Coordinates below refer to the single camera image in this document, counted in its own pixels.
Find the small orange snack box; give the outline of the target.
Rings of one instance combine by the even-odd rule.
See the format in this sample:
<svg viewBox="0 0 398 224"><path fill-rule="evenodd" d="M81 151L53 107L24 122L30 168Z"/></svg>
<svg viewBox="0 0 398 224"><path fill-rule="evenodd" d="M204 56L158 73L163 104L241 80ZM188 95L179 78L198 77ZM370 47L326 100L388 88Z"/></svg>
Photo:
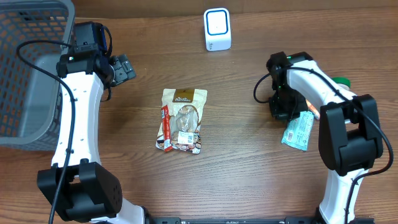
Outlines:
<svg viewBox="0 0 398 224"><path fill-rule="evenodd" d="M311 102L309 102L308 100L306 100L308 109L313 113L315 119L319 120L320 119L320 113L318 112L318 110L316 109L316 107L314 107Z"/></svg>

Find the beige nut snack bag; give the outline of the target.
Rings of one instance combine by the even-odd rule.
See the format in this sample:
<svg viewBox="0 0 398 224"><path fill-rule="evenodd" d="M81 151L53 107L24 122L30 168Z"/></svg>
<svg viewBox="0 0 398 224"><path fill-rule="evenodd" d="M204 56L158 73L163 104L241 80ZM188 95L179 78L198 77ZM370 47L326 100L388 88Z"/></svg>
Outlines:
<svg viewBox="0 0 398 224"><path fill-rule="evenodd" d="M208 92L201 89L163 90L162 107L168 106L173 150L192 154L201 153L201 121ZM164 151L164 135L161 124L155 146Z"/></svg>

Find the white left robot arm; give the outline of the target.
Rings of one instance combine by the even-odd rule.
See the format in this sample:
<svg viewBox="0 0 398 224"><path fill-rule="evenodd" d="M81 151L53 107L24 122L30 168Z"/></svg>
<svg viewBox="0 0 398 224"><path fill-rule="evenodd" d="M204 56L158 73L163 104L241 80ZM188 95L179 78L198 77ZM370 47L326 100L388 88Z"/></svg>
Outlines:
<svg viewBox="0 0 398 224"><path fill-rule="evenodd" d="M40 170L37 185L65 221L150 223L144 207L123 197L120 181L106 170L98 151L98 112L106 86L136 73L126 55L65 54L57 64L62 114L52 166Z"/></svg>

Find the teal snack packet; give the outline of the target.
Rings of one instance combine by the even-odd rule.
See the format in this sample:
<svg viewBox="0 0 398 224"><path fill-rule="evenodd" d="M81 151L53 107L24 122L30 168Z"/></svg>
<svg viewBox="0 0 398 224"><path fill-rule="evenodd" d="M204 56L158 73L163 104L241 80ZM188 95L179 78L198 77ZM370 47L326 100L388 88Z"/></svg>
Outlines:
<svg viewBox="0 0 398 224"><path fill-rule="evenodd" d="M288 123L281 143L301 151L307 151L314 118L312 112L302 111L298 118Z"/></svg>

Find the red snack stick wrapper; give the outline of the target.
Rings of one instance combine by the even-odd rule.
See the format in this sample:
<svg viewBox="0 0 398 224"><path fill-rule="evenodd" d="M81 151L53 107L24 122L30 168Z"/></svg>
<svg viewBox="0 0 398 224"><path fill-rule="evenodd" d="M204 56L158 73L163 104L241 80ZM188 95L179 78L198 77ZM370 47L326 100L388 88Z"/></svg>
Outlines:
<svg viewBox="0 0 398 224"><path fill-rule="evenodd" d="M162 129L164 135L164 151L169 152L173 149L173 147L171 143L169 108L167 105L161 108L161 115Z"/></svg>

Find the green-lidded sauce jar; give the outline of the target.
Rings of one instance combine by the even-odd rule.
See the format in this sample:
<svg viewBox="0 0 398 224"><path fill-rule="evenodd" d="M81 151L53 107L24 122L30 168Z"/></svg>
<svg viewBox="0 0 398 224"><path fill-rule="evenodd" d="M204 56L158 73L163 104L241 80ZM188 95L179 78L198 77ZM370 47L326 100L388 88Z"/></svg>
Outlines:
<svg viewBox="0 0 398 224"><path fill-rule="evenodd" d="M338 84L340 87L342 87L343 89L350 91L351 88L351 82L349 79L345 78L345 77L334 77L332 78L332 80Z"/></svg>

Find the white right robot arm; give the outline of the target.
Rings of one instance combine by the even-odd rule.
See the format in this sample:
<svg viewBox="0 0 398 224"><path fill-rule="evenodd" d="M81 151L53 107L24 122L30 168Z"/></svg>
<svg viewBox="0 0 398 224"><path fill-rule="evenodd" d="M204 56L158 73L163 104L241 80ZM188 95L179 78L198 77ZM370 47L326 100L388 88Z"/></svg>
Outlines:
<svg viewBox="0 0 398 224"><path fill-rule="evenodd" d="M318 150L328 169L323 200L314 223L370 223L357 219L354 205L363 177L382 156L382 134L375 99L344 89L306 52L272 54L266 63L274 95L271 115L291 121L311 103L320 114Z"/></svg>

